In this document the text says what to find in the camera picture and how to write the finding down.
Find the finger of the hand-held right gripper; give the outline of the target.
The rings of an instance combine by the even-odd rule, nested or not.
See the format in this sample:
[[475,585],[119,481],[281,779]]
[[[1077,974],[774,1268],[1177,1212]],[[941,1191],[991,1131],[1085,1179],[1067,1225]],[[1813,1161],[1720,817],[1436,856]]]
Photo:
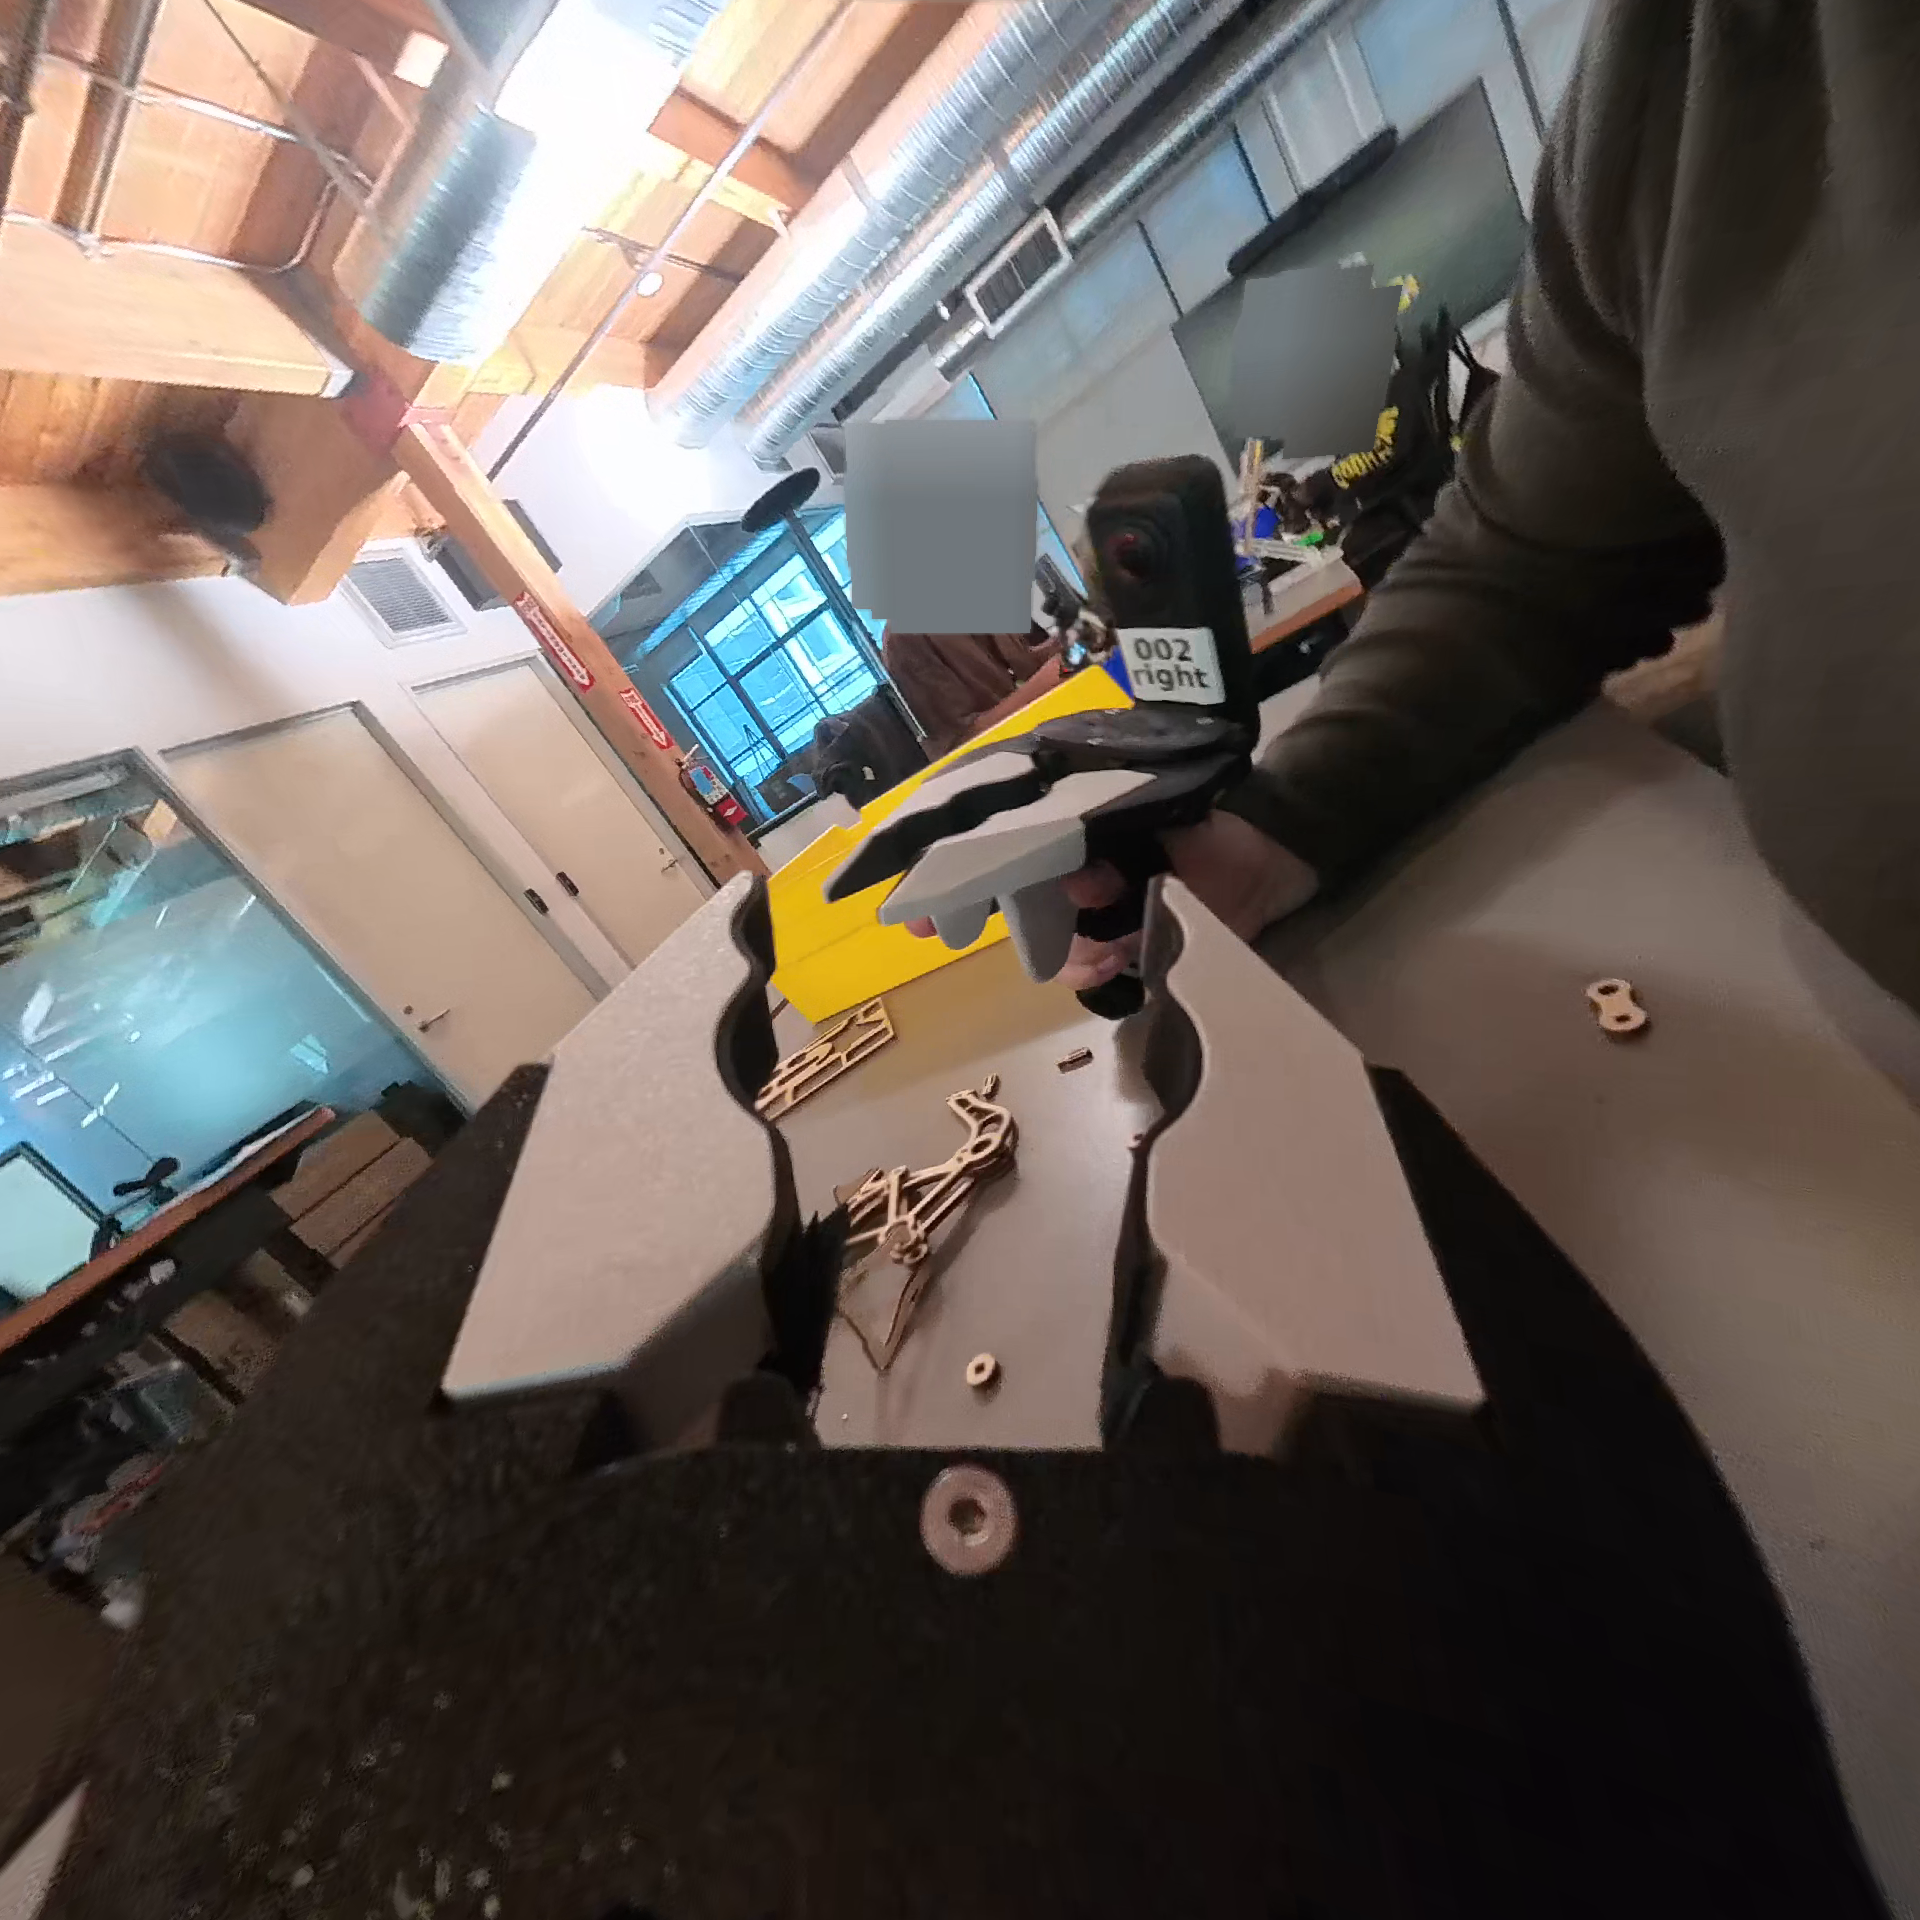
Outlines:
[[1070,779],[1150,776],[1148,761],[1126,761],[1094,740],[1010,740],[988,748],[923,779],[887,813],[851,856],[823,883],[825,900],[847,900],[883,883],[908,876],[919,858]]
[[1085,865],[1082,819],[984,822],[933,843],[878,904],[878,924],[928,924],[933,939],[967,949],[998,916],[1018,952],[1067,952],[1077,904],[1065,883]]

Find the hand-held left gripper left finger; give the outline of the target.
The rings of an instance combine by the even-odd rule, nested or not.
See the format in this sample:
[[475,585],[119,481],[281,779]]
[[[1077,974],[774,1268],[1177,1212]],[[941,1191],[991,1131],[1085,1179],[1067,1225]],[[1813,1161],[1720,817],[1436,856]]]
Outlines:
[[767,883],[732,877],[552,1051],[440,1395],[611,1388],[713,1409],[774,1348],[767,1280],[798,1229]]

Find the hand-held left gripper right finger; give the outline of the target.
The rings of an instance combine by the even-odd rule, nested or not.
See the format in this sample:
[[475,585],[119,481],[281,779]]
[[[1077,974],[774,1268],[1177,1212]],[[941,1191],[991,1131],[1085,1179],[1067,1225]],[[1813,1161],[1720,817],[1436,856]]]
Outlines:
[[1144,1076],[1111,1310],[1111,1419],[1318,1401],[1471,1417],[1484,1380],[1366,1056],[1185,883],[1144,916]]

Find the person's right forearm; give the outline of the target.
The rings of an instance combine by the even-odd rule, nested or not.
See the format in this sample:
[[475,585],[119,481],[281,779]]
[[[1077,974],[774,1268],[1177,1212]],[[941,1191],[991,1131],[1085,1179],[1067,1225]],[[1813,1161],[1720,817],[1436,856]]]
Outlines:
[[1225,804],[1342,890],[1707,616],[1725,542],[1661,465],[1585,499],[1472,442],[1314,704]]

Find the person's right hand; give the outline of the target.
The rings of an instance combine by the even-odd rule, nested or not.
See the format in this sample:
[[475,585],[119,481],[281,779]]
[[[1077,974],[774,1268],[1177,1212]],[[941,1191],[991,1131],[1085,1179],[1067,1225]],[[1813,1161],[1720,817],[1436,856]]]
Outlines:
[[[1181,883],[1235,937],[1252,945],[1316,895],[1316,873],[1260,826],[1215,807],[1205,819],[1159,836],[1166,873]],[[1105,989],[1141,963],[1144,926],[1111,939],[1074,930],[1058,984]]]

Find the yellow plastic bin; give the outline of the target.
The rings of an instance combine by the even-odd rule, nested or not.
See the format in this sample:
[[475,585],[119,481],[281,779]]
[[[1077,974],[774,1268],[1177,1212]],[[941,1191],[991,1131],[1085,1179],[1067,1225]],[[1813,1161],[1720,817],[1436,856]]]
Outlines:
[[[1025,738],[1045,720],[1082,711],[1116,711],[1133,700],[1100,667],[1045,692],[1035,704],[993,725],[970,745],[902,779],[883,800],[870,804],[848,828],[825,828],[806,852],[793,856],[771,877],[771,924],[777,937],[777,989],[810,1020],[848,1012],[857,1002],[883,997],[908,979],[946,967],[955,957],[974,952],[996,939],[1010,939],[1003,920],[991,920],[979,945],[952,949],[932,937],[932,926],[878,924],[878,904],[902,877],[883,883],[847,900],[825,900],[823,883],[858,843],[894,813],[923,779],[944,774],[956,761]],[[1055,804],[1021,807],[1010,813],[1015,822],[1058,819]],[[1067,952],[1018,952],[1030,979],[1058,979]]]

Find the large grid window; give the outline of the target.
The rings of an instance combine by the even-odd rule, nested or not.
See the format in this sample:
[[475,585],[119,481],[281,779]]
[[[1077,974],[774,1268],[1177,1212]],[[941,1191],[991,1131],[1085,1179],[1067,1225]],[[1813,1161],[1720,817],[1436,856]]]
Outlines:
[[665,694],[665,718],[750,809],[780,809],[761,788],[785,779],[813,748],[813,732],[885,682],[883,619],[851,607],[830,564],[774,542],[750,564],[713,578],[664,619],[641,663]]

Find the stack of cardboard boxes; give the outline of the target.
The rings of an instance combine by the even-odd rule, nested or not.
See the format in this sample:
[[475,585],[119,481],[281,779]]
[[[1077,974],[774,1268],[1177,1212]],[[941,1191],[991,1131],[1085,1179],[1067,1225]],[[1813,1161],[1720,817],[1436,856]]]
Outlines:
[[270,1247],[304,1268],[351,1265],[432,1169],[432,1152],[378,1112],[356,1112],[296,1155],[295,1174],[267,1197],[284,1213]]

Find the white door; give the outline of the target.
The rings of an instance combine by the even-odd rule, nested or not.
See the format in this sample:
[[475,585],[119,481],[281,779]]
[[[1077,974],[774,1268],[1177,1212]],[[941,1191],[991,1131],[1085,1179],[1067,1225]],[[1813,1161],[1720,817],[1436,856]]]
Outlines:
[[548,663],[432,678],[416,702],[628,967],[706,904],[694,858]]
[[168,776],[270,900],[461,1104],[547,1061],[591,1012],[537,926],[358,709],[172,748]]

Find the person's torso in olive sweater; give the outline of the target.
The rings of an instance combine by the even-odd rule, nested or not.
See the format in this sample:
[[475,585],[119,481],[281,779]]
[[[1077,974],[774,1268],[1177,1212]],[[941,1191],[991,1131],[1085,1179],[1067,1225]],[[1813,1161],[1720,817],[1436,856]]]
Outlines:
[[1510,375],[1539,538],[1718,598],[1746,832],[1918,1008],[1918,3],[1595,3]]

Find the empty wooden sheet frame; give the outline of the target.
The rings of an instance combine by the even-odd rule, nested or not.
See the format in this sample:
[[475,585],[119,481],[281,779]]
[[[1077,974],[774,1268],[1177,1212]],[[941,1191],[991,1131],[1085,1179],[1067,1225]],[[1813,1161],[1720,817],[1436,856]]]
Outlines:
[[851,1067],[865,1063],[894,1043],[894,1023],[885,997],[872,997],[848,1012],[837,1014],[805,1048],[785,1056],[774,1075],[755,1096],[755,1112],[763,1121],[785,1121],[820,1089],[843,1081]]

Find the wooden post with red signs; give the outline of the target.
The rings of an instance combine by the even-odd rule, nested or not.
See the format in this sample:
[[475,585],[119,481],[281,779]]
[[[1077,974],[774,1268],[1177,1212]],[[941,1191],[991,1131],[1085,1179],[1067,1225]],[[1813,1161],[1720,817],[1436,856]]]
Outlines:
[[492,494],[452,423],[435,412],[408,409],[395,431],[391,456],[443,520],[453,542],[478,561],[486,585],[539,641],[566,692],[637,776],[694,863],[713,883],[763,877],[767,865],[755,843],[742,828],[720,822],[686,788],[669,727],[615,661],[560,572],[542,561],[537,542]]

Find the long silver air duct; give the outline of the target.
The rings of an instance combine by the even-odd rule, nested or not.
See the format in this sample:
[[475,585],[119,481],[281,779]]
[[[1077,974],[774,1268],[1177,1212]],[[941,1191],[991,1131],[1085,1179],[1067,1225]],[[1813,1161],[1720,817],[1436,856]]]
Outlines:
[[1052,278],[977,283],[1058,233],[1065,262],[1231,126],[1342,3],[974,3],[650,394],[683,447],[780,454],[952,293],[956,367]]

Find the black wall screen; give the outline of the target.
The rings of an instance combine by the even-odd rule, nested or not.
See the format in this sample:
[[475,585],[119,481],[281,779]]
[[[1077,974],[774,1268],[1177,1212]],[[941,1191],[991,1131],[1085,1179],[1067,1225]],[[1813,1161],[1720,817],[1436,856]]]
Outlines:
[[1229,259],[1229,280],[1171,330],[1235,461],[1372,442],[1398,359],[1441,320],[1501,304],[1528,224],[1487,86],[1411,134],[1380,129]]

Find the wide silver air duct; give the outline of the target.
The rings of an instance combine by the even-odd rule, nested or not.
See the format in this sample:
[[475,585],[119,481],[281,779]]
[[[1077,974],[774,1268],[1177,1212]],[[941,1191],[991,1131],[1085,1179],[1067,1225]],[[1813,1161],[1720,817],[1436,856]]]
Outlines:
[[426,362],[481,348],[486,262],[533,150],[485,105],[420,108],[332,264],[365,326]]

